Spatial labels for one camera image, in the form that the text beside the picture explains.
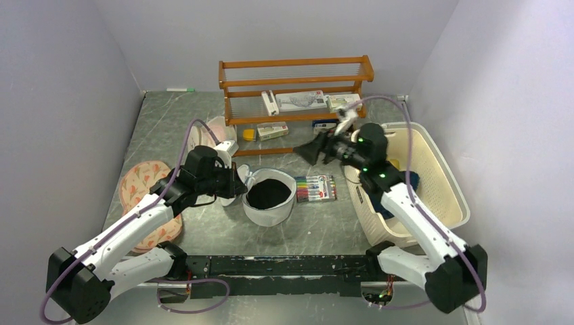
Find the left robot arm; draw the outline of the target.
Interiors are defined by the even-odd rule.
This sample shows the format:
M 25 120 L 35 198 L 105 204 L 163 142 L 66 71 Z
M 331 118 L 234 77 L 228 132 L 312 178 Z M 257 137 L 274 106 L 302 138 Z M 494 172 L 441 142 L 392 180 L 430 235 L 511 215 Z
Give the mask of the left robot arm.
M 43 302 L 52 299 L 69 320 L 86 324 L 111 300 L 141 283 L 189 276 L 187 254 L 167 240 L 143 255 L 123 258 L 156 228 L 198 207 L 199 196 L 231 199 L 245 193 L 231 156 L 230 142 L 196 146 L 107 230 L 72 251 L 55 250 L 48 259 Z

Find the yellow bra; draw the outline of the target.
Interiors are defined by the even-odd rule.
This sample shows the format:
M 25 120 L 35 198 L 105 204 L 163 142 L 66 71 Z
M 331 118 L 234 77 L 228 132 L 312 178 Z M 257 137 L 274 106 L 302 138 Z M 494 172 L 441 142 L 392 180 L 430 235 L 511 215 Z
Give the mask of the yellow bra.
M 389 159 L 389 162 L 398 170 L 400 170 L 400 163 L 396 159 Z

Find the round white mesh laundry bag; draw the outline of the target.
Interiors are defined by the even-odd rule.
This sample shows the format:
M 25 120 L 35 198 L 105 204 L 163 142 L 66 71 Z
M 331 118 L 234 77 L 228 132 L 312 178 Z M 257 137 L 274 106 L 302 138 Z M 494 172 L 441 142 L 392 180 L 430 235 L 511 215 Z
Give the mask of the round white mesh laundry bag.
M 248 189 L 247 193 L 256 183 L 259 183 L 265 179 L 276 179 L 285 183 L 290 188 L 292 193 L 288 200 L 282 204 L 266 210 L 258 210 L 251 207 L 246 199 L 247 193 L 235 198 L 220 198 L 218 201 L 221 206 L 228 207 L 235 201 L 239 200 L 242 203 L 242 207 L 246 216 L 253 223 L 263 227 L 273 227 L 278 225 L 290 216 L 296 203 L 296 181 L 294 177 L 278 169 L 260 168 L 252 170 L 250 166 L 246 164 L 239 166 L 237 169 L 238 175 L 240 176 L 241 180 L 244 181 Z

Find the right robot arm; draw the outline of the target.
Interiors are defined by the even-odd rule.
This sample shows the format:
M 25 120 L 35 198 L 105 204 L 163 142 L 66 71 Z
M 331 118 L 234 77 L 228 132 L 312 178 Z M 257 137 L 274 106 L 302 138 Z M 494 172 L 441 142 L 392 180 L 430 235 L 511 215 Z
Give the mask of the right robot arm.
M 367 275 L 382 280 L 392 274 L 423 289 L 428 300 L 443 313 L 464 306 L 475 297 L 486 308 L 487 260 L 485 249 L 467 243 L 451 232 L 415 195 L 410 171 L 400 171 L 387 158 L 388 139 L 382 125 L 366 123 L 356 139 L 335 131 L 323 131 L 313 140 L 294 147 L 310 165 L 319 155 L 324 163 L 339 160 L 359 172 L 363 191 L 377 198 L 384 209 L 403 224 L 417 240 L 424 255 L 413 255 L 389 245 L 365 263 Z

